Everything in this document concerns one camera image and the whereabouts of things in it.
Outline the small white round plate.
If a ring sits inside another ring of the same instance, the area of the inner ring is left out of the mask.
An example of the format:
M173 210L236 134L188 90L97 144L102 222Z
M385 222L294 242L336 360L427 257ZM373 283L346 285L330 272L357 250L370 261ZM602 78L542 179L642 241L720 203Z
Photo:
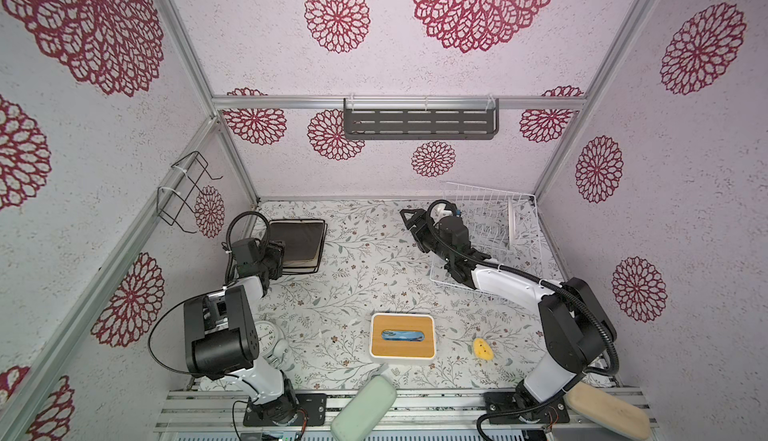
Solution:
M508 244L513 246L517 243L517 211L516 202L513 199L508 199Z

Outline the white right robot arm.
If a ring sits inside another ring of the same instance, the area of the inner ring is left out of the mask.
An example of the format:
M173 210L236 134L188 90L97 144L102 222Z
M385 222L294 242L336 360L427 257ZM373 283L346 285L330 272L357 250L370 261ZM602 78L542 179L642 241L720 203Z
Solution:
M556 283L494 260L472 245L461 211L447 200L399 214L418 249L439 257L453 281L538 314L546 354L515 389L517 413L558 403L589 374L618 373L615 327L586 281Z

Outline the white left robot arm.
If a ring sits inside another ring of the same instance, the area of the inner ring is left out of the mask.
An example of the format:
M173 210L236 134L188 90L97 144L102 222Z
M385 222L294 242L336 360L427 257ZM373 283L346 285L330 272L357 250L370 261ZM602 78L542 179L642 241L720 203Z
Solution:
M233 285L183 303L184 348L192 376L226 380L248 396L247 406L263 422L288 425L299 416L290 380L260 353L250 297L261 298L282 276L284 247L254 238L230 248Z

